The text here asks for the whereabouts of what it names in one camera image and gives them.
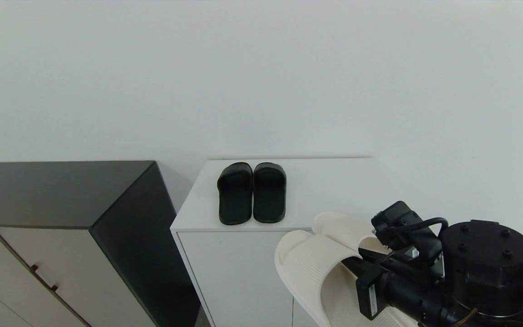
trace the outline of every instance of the white slipper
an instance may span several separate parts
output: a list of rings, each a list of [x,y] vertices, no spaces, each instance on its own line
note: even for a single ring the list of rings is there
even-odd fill
[[[404,327],[417,324],[392,308],[387,308],[374,321],[359,311],[356,277],[341,261],[359,257],[357,248],[367,240],[367,248],[382,248],[372,240],[370,227],[343,213],[323,213],[315,219],[313,231],[286,234],[276,248],[278,274],[294,298],[320,327]]]

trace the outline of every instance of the sticker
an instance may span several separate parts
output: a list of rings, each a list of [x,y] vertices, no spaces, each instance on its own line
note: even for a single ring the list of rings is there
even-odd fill
[[[369,287],[369,298],[371,303],[371,316],[374,317],[374,315],[378,312],[378,307],[376,307],[376,290],[374,288],[374,284]]]

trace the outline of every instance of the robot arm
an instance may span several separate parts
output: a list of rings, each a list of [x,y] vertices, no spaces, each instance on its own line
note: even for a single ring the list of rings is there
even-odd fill
[[[371,220],[393,251],[359,249],[344,265],[357,276],[361,314],[392,306],[424,327],[523,327],[523,235],[497,222],[423,221],[399,201]],[[442,224],[438,236],[430,225]]]

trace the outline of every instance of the slide sandal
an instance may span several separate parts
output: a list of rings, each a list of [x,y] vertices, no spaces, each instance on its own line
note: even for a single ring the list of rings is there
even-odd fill
[[[361,220],[339,213],[323,213],[318,217],[316,220],[320,224],[314,226],[315,230],[325,234],[290,232],[278,243],[274,257],[278,275],[314,321],[320,327],[392,327],[397,324],[416,327],[415,321],[394,308],[386,308],[374,321],[369,321],[359,310],[356,277],[341,261],[360,257],[355,245],[369,250],[382,247],[372,240],[371,228],[364,228],[368,224],[361,226]],[[353,235],[353,240],[343,240],[345,234]],[[338,242],[339,235],[353,248]]]
[[[245,162],[227,166],[217,180],[219,220],[225,225],[238,225],[252,216],[253,173]]]
[[[286,173],[276,163],[260,163],[253,172],[253,217],[276,223],[286,214]]]

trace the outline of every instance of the wall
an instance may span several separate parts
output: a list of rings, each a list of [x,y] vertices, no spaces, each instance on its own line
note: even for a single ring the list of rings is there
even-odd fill
[[[360,156],[523,232],[523,2],[0,2],[0,161]]]

